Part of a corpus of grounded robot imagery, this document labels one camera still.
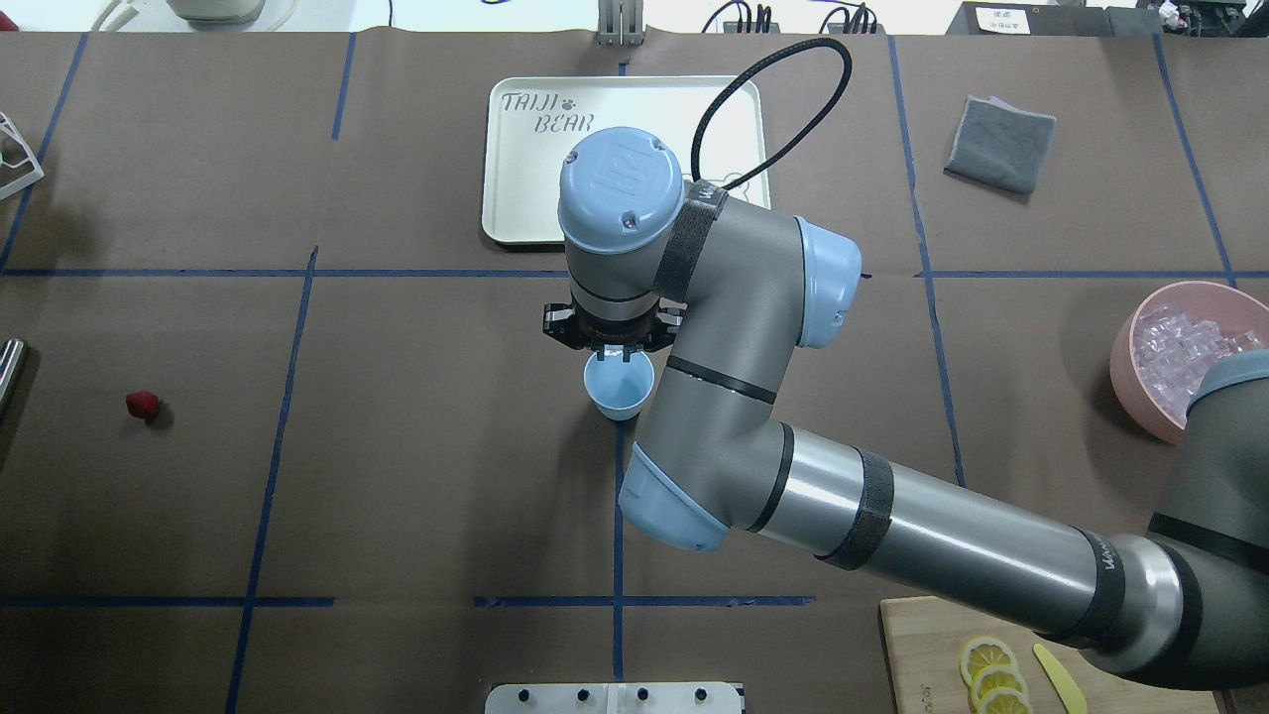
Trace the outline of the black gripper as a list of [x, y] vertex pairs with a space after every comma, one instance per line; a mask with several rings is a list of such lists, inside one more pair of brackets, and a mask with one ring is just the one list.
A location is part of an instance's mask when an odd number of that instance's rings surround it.
[[576, 301], [546, 303], [542, 331], [572, 351], [598, 351], [598, 360], [612, 356], [612, 345], [626, 345], [623, 358], [636, 353], [657, 353], [675, 342], [684, 320], [684, 308], [660, 303], [632, 320], [602, 320]]

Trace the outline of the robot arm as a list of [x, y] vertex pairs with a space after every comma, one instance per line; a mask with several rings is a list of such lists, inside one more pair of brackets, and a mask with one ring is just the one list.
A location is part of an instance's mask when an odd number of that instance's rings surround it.
[[1266, 353], [1214, 361], [1142, 531], [1103, 535], [798, 424], [802, 353], [848, 334], [851, 238], [733, 197], [642, 128], [560, 148], [552, 218], [572, 351], [662, 353], [618, 506], [683, 550], [749, 531], [1075, 648], [1156, 687], [1266, 684]]

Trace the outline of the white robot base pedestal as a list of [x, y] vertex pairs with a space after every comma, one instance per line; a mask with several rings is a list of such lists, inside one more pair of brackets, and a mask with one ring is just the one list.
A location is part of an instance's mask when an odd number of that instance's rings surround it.
[[747, 713], [744, 686], [725, 681], [505, 684], [485, 713]]

